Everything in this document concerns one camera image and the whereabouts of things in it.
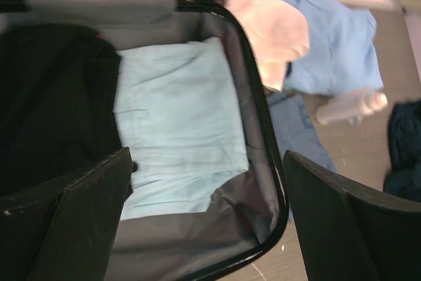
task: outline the wooden floor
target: wooden floor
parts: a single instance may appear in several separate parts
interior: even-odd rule
[[[372,11],[378,22],[374,44],[378,54],[384,92],[389,107],[360,126],[341,123],[321,126],[315,119],[323,97],[304,96],[320,141],[327,149],[338,173],[367,186],[382,189],[385,174],[390,168],[386,127],[395,103],[420,99],[421,81],[410,46],[403,13]],[[297,232],[288,224],[279,244],[269,253],[223,281],[306,281]]]

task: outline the white cloth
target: white cloth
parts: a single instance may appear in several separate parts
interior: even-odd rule
[[[204,212],[247,171],[231,70],[218,38],[121,51],[114,113],[138,170],[121,220]]]
[[[281,91],[287,63],[309,51],[306,18],[282,0],[226,0],[226,8],[249,38],[262,84]]]

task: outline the folded shirt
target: folded shirt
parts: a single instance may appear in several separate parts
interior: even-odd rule
[[[286,151],[295,151],[336,172],[328,152],[318,139],[303,98],[300,95],[287,98],[283,93],[273,93],[266,100],[281,158],[284,158]],[[293,222],[292,213],[289,220]]]
[[[138,169],[121,219],[204,212],[247,171],[237,95],[218,38],[120,52],[114,113]]]
[[[282,0],[226,0],[253,48],[262,84],[282,90],[287,63],[309,50],[306,18]]]
[[[310,51],[292,63],[285,89],[339,95],[383,88],[373,39],[376,20],[368,9],[350,9],[336,0],[284,0],[306,17]]]

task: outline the blue folded cloth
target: blue folded cloth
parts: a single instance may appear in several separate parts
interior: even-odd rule
[[[310,51],[292,63],[285,89],[339,95],[382,89],[374,44],[376,20],[368,9],[350,9],[336,0],[284,0],[306,17]]]
[[[114,113],[138,170],[121,220],[207,210],[247,171],[237,94],[218,38],[121,51]]]
[[[281,158],[287,150],[295,151],[336,172],[328,152],[318,139],[303,98],[300,95],[287,98],[283,93],[273,93],[266,100]],[[289,213],[289,220],[293,222],[292,213]]]

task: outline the bottle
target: bottle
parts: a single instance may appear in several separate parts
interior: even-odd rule
[[[342,120],[359,124],[364,116],[372,115],[386,107],[387,98],[384,93],[362,88],[332,98],[326,105],[317,109],[316,118],[323,125]]]

